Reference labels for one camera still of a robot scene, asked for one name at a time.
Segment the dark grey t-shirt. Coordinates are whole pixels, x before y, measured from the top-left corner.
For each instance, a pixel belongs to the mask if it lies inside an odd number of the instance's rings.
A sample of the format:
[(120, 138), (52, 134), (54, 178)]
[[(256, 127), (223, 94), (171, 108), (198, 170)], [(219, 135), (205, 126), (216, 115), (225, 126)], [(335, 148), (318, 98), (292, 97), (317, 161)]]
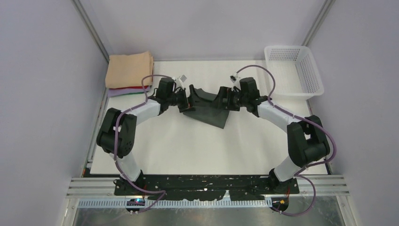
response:
[(230, 111), (227, 109), (217, 109), (216, 96), (217, 94), (205, 91), (204, 99), (206, 106), (203, 108), (187, 109), (183, 111), (183, 115), (188, 116), (197, 121), (224, 129)]

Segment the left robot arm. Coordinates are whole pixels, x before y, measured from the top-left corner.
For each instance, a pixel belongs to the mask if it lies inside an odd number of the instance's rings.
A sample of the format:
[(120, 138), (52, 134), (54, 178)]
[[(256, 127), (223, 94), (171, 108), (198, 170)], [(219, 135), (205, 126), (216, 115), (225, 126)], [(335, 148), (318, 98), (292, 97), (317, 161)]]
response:
[(177, 78), (160, 75), (158, 87), (152, 95), (145, 93), (142, 103), (124, 111), (110, 108), (104, 116), (96, 144), (112, 157), (121, 178), (134, 188), (138, 188), (135, 181), (142, 175), (131, 153), (136, 127), (163, 114), (170, 106), (177, 106), (181, 112), (187, 110), (190, 105), (184, 87), (185, 80), (184, 75)]

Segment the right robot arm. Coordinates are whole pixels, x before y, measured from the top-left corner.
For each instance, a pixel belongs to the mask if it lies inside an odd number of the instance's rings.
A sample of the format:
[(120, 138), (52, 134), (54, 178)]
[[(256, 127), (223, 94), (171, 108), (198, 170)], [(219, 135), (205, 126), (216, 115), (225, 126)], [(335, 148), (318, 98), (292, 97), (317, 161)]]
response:
[(269, 96), (261, 96), (254, 78), (239, 81), (239, 87), (220, 87), (214, 106), (229, 111), (242, 107), (254, 116), (265, 119), (287, 135), (287, 158), (271, 169), (268, 183), (271, 189), (293, 179), (305, 167), (330, 154), (327, 135), (319, 117), (300, 117), (274, 104)]

